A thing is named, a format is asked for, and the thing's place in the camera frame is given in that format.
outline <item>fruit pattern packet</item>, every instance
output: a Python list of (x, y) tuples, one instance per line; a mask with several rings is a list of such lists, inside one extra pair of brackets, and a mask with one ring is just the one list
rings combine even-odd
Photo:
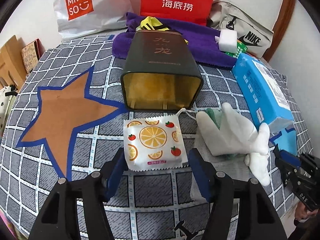
[(180, 168), (188, 161), (177, 115), (124, 120), (123, 127), (130, 170)]

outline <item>white wall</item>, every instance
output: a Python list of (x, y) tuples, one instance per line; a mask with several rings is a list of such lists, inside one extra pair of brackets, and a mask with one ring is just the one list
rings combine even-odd
[(311, 138), (313, 154), (320, 157), (320, 33), (297, 0), (289, 27), (270, 65), (288, 76)]
[[(0, 46), (12, 35), (28, 44), (39, 38), (44, 49), (56, 47), (61, 37), (53, 11), (54, 0), (23, 0), (0, 33)], [(130, 0), (136, 13), (140, 12), (140, 0)], [(231, 0), (245, 8), (253, 17), (272, 29), (282, 0)]]

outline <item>white string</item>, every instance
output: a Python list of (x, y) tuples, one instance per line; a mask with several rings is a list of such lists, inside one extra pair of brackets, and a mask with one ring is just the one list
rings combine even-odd
[(180, 115), (181, 113), (186, 113), (190, 118), (192, 118), (193, 120), (196, 121), (196, 118), (193, 117), (191, 114), (189, 114), (189, 113), (196, 113), (196, 111), (187, 110), (187, 109), (185, 109), (185, 108), (183, 107), (183, 108), (181, 108), (181, 109), (177, 112), (177, 116), (179, 117), (179, 115)]

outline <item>orange slice print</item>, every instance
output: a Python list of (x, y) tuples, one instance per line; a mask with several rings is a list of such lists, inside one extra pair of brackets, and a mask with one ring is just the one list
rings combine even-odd
[(127, 127), (134, 126), (134, 125), (139, 125), (139, 124), (142, 124), (142, 122), (132, 121), (132, 122), (129, 122), (129, 123), (127, 124)]
[(162, 157), (162, 155), (163, 155), (163, 151), (159, 151), (153, 154), (148, 154), (148, 157), (152, 160), (158, 160)]
[(159, 120), (158, 121), (145, 121), (145, 122), (148, 125), (157, 125), (157, 124), (159, 124)]
[(129, 147), (129, 157), (130, 157), (129, 161), (134, 161), (138, 157), (138, 150), (132, 144), (128, 144), (128, 147)]
[(172, 139), (173, 139), (175, 142), (178, 142), (178, 141), (179, 141), (178, 136), (177, 136), (177, 131), (172, 132), (171, 135), (172, 135)]
[(167, 134), (160, 127), (148, 126), (143, 128), (140, 131), (139, 138), (141, 143), (149, 149), (162, 147), (167, 142)]

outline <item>blue box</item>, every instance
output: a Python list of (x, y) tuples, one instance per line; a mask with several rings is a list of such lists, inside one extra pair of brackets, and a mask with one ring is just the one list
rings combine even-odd
[(293, 124), (290, 106), (270, 70), (262, 62), (241, 53), (232, 73), (257, 129), (262, 122), (266, 122), (270, 133), (276, 133)]

